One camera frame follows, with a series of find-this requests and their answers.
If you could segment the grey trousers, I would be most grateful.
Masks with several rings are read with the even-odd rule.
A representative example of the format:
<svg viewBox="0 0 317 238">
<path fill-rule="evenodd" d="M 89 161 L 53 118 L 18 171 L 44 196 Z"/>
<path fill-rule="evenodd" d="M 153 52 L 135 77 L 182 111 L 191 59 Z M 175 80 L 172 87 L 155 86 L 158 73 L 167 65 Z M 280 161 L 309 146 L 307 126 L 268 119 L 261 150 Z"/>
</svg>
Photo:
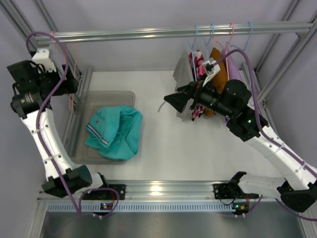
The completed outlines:
<svg viewBox="0 0 317 238">
<path fill-rule="evenodd" d="M 175 92 L 177 92 L 177 89 L 179 87 L 186 86 L 194 80 L 192 75 L 192 68 L 190 65 L 190 59 L 186 51 L 183 51 L 181 53 L 181 56 L 178 60 L 178 63 L 173 73 L 173 78 L 176 81 Z M 189 99 L 184 111 L 182 113 L 177 112 L 176 116 L 178 118 L 181 118 L 182 121 L 191 120 L 193 110 L 190 109 L 190 107 L 193 104 L 193 102 L 193 99 Z"/>
</svg>

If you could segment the teal trousers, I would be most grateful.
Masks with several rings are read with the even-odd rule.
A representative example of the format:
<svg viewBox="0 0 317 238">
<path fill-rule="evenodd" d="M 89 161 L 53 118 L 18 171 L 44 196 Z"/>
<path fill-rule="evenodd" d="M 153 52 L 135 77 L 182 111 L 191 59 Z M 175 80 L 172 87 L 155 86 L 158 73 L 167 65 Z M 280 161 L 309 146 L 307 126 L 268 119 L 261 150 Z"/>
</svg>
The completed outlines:
<svg viewBox="0 0 317 238">
<path fill-rule="evenodd" d="M 102 157 L 130 160 L 138 153 L 143 115 L 125 105 L 98 109 L 86 125 L 85 145 Z"/>
</svg>

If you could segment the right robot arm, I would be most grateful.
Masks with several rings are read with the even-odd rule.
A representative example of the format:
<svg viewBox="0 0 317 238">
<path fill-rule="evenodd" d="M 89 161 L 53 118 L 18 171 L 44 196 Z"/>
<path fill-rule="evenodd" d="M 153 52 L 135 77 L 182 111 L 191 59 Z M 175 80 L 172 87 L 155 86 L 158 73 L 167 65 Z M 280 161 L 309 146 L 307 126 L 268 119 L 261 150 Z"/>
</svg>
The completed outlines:
<svg viewBox="0 0 317 238">
<path fill-rule="evenodd" d="M 237 172 L 223 186 L 236 198 L 257 194 L 278 199 L 289 209 L 303 213 L 317 200 L 317 170 L 300 159 L 277 134 L 267 120 L 248 106 L 252 93 L 240 80 L 229 80 L 219 93 L 209 82 L 190 82 L 164 97 L 178 112 L 188 101 L 194 109 L 203 106 L 225 117 L 229 131 L 263 155 L 280 173 L 280 178 Z"/>
</svg>

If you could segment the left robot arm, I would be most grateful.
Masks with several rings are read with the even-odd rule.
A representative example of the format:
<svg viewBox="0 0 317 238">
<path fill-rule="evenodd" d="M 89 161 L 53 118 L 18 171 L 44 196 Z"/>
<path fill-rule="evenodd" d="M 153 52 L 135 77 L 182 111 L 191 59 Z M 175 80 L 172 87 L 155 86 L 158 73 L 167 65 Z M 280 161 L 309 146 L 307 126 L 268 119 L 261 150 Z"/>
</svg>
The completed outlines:
<svg viewBox="0 0 317 238">
<path fill-rule="evenodd" d="M 7 67 L 15 81 L 10 106 L 30 131 L 44 164 L 46 182 L 42 189 L 60 198 L 107 186 L 102 174 L 92 174 L 87 166 L 77 166 L 71 161 L 55 127 L 50 102 L 45 101 L 77 91 L 78 81 L 71 70 L 64 64 L 62 68 L 65 78 L 61 78 L 57 70 L 31 60 Z"/>
</svg>

